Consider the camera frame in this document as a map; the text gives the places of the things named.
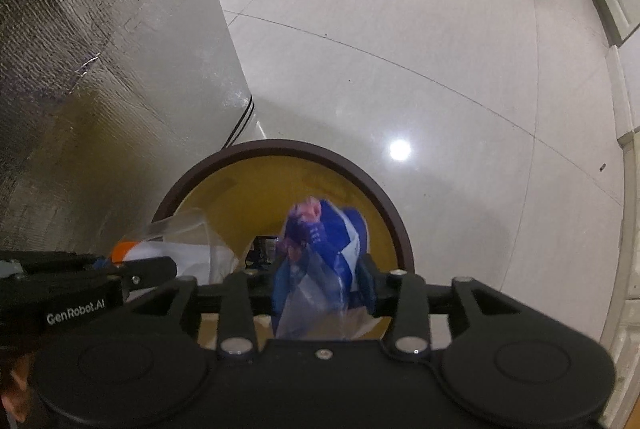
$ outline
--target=transparent plastic wrapper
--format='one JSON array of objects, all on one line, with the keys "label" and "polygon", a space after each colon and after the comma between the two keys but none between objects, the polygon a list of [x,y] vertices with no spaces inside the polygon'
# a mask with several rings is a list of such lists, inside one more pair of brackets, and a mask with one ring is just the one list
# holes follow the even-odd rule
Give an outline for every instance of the transparent plastic wrapper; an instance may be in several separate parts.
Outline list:
[{"label": "transparent plastic wrapper", "polygon": [[130,232],[114,247],[111,261],[161,256],[175,261],[177,276],[194,276],[199,285],[222,283],[238,266],[234,253],[195,208]]},{"label": "transparent plastic wrapper", "polygon": [[378,322],[355,278],[368,249],[367,224],[354,208],[308,198],[289,213],[277,251],[272,319],[278,339],[355,339]]}]

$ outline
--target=black circular cover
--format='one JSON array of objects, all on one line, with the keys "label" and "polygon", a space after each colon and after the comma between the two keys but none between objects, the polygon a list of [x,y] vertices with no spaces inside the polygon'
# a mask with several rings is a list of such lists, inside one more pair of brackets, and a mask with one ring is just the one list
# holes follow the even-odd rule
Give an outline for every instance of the black circular cover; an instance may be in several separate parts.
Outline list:
[{"label": "black circular cover", "polygon": [[611,359],[588,337],[508,315],[453,340],[442,374],[462,405],[522,428],[570,426],[598,415],[615,380]]},{"label": "black circular cover", "polygon": [[187,335],[69,335],[39,352],[32,383],[65,417],[128,428],[180,409],[206,370],[204,352]]}]

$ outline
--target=screw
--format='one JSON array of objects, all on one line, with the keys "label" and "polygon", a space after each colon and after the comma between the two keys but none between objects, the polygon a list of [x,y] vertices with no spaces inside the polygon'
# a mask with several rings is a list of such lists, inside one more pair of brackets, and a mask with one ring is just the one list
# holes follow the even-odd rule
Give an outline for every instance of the screw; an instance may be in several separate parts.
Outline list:
[{"label": "screw", "polygon": [[429,343],[420,337],[401,337],[396,340],[396,348],[403,353],[418,355],[429,347]]},{"label": "screw", "polygon": [[316,351],[316,357],[321,361],[328,361],[333,355],[334,352],[331,351],[331,349],[318,349],[318,351]]},{"label": "screw", "polygon": [[222,341],[220,349],[229,355],[244,355],[254,349],[254,345],[244,337],[231,337]]}]

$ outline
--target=white wall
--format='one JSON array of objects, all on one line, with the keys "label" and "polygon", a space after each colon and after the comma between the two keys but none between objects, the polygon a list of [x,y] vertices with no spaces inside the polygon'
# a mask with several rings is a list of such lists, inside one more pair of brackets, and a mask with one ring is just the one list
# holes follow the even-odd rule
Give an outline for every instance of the white wall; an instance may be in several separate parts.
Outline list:
[{"label": "white wall", "polygon": [[620,46],[620,63],[625,73],[634,129],[640,126],[640,29]]}]

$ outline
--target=person's hand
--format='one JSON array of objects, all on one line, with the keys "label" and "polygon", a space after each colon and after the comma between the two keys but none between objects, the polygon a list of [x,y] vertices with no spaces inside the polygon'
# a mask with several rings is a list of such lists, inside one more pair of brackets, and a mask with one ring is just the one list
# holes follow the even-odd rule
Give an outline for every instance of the person's hand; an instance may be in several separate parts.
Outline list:
[{"label": "person's hand", "polygon": [[19,357],[10,371],[9,377],[2,377],[2,406],[4,410],[23,423],[29,412],[30,391],[27,388],[27,377],[31,366],[32,355]]}]

